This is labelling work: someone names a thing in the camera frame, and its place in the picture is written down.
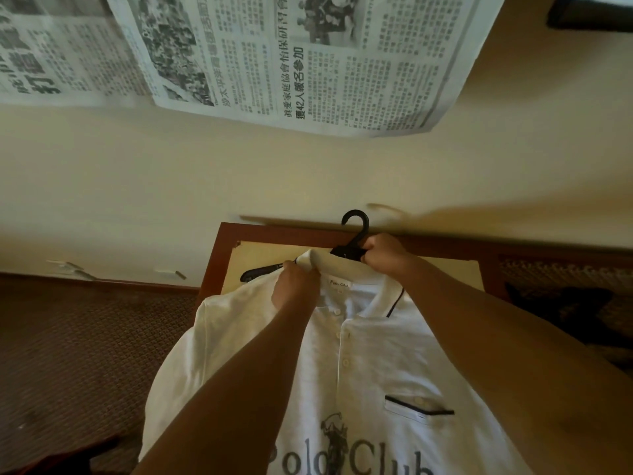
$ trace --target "baseboard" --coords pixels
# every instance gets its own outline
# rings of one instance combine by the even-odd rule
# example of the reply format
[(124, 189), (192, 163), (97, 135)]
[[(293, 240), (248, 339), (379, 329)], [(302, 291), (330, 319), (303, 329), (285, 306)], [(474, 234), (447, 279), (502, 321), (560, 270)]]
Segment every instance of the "baseboard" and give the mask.
[(80, 280), (75, 278), (66, 277), (46, 277), (44, 275), (30, 275), (27, 273), (4, 273), (0, 271), (0, 280), (2, 279), (40, 279), (42, 281), (60, 283), (60, 284), (74, 284), (85, 286), (98, 286), (100, 288), (120, 289), (128, 288), (134, 290), (147, 290), (154, 292), (171, 292), (171, 293), (189, 293), (197, 294), (200, 287), (186, 287), (181, 285), (163, 285), (160, 283), (145, 283), (145, 282), (131, 282), (125, 280), (109, 280), (109, 279), (95, 279), (95, 280)]

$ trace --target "person's left hand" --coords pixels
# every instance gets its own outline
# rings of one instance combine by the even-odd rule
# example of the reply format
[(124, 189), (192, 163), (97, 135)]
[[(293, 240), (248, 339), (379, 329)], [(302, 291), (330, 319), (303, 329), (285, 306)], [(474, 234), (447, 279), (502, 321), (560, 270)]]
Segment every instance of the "person's left hand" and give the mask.
[(317, 269), (305, 271), (296, 263), (284, 262), (284, 270), (279, 274), (272, 302), (277, 310), (289, 300), (299, 298), (308, 303), (311, 310), (317, 304), (321, 288), (321, 274)]

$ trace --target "hand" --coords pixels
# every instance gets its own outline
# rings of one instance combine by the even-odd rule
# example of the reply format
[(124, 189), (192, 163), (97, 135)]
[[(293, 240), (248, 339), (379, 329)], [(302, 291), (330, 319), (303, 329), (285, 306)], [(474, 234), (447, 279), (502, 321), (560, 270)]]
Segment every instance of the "hand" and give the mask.
[(363, 255), (361, 262), (392, 278), (416, 258), (395, 237), (386, 233), (369, 237), (363, 248), (367, 253)]
[(305, 271), (296, 263), (286, 261), (275, 284), (272, 302), (279, 310), (289, 300), (302, 300), (309, 305), (312, 312), (317, 304), (320, 288), (321, 274), (317, 269)]

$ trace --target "person's right arm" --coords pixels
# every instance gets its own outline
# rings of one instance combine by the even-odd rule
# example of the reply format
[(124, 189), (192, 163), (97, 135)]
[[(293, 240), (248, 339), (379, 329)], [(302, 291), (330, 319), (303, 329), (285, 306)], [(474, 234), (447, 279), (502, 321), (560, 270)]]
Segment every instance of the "person's right arm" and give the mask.
[(633, 381), (544, 320), (370, 237), (363, 261), (396, 279), (530, 468), (633, 473)]

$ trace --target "hanger hook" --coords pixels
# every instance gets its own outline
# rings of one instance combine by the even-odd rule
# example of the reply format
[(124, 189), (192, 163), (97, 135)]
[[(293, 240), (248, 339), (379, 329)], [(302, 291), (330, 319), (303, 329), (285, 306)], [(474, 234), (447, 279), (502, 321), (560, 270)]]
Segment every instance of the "hanger hook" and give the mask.
[(350, 242), (346, 246), (355, 246), (359, 247), (360, 240), (362, 240), (365, 235), (369, 233), (369, 217), (364, 211), (361, 210), (350, 210), (345, 215), (343, 215), (343, 219), (341, 220), (341, 224), (345, 225), (347, 221), (352, 216), (359, 216), (363, 221), (363, 229), (360, 231), (358, 235), (350, 240)]

